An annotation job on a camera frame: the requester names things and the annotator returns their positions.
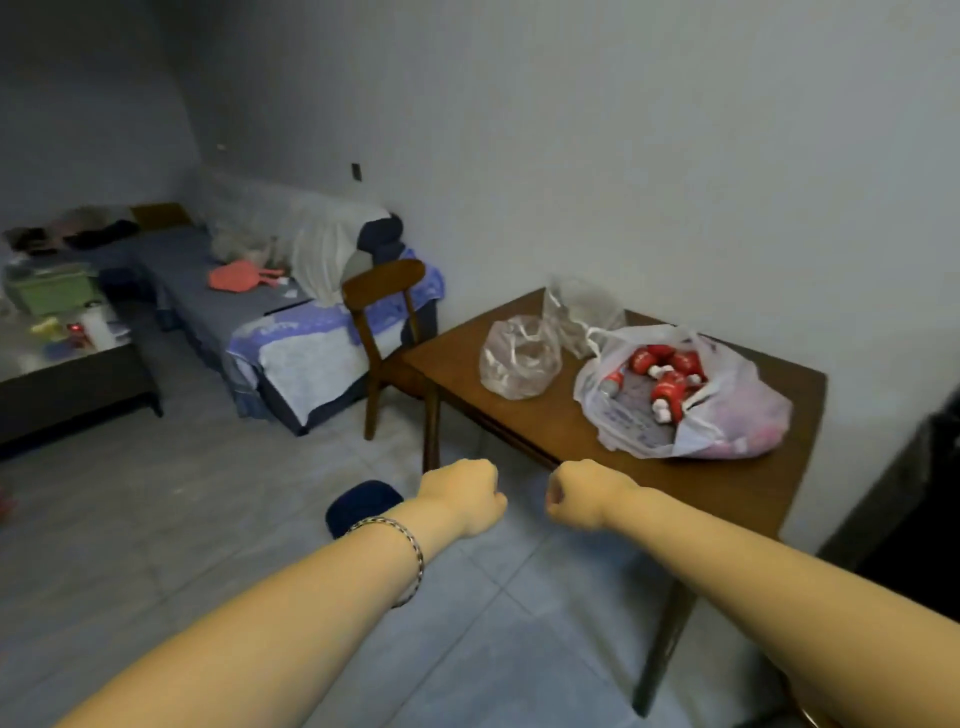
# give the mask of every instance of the clear plastic bag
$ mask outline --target clear plastic bag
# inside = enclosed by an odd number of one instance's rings
[[[539,316],[514,316],[491,326],[480,351],[480,381],[508,400],[542,394],[563,364],[553,328]]]
[[[597,357],[581,369],[573,390],[604,447],[636,457],[755,457],[779,445],[789,429],[793,404],[760,380],[756,364],[730,347],[669,324],[604,333],[603,349],[595,347]],[[663,425],[646,406],[624,406],[599,388],[638,347],[650,344],[696,351],[708,379],[684,402],[684,418],[671,443],[663,442]]]
[[[627,326],[623,306],[603,288],[577,278],[554,278],[543,294],[543,320],[557,332],[564,349],[578,359],[592,354],[591,328]]]

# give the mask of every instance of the white container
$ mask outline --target white container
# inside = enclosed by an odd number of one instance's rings
[[[84,327],[86,338],[90,340],[90,343],[98,352],[113,349],[117,346],[117,338],[110,331],[103,306],[97,303],[87,308],[80,315],[80,323]]]

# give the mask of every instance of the fist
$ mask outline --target fist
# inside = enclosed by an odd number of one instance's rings
[[[627,475],[592,460],[568,460],[550,474],[546,512],[557,523],[574,528],[605,528],[623,494],[636,488]]]
[[[503,518],[507,497],[496,490],[496,466],[490,460],[458,460],[425,473],[419,498],[446,506],[458,527],[458,537],[476,536]]]

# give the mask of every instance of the chain bracelet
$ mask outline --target chain bracelet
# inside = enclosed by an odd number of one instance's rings
[[[402,607],[404,604],[414,598],[414,595],[417,593],[417,589],[420,588],[420,582],[423,581],[423,551],[420,550],[420,544],[417,543],[417,539],[414,538],[414,535],[410,533],[409,529],[405,525],[383,516],[372,516],[368,519],[358,521],[350,527],[350,530],[347,531],[347,533],[351,533],[360,526],[367,525],[368,523],[385,523],[386,525],[391,525],[393,528],[407,537],[407,541],[410,542],[410,546],[414,548],[414,553],[417,554],[417,582],[414,584],[414,591],[397,602],[393,608],[396,609],[397,607]]]

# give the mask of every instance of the white cloth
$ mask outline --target white cloth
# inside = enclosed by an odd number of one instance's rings
[[[403,323],[374,336],[381,356],[399,348]],[[267,344],[260,350],[260,367],[297,421],[306,425],[311,411],[340,397],[370,368],[370,362],[363,347],[350,341],[347,328],[340,327]]]
[[[356,250],[356,240],[347,237],[342,223],[303,230],[294,239],[290,272],[303,292],[320,305],[343,303],[340,281]]]

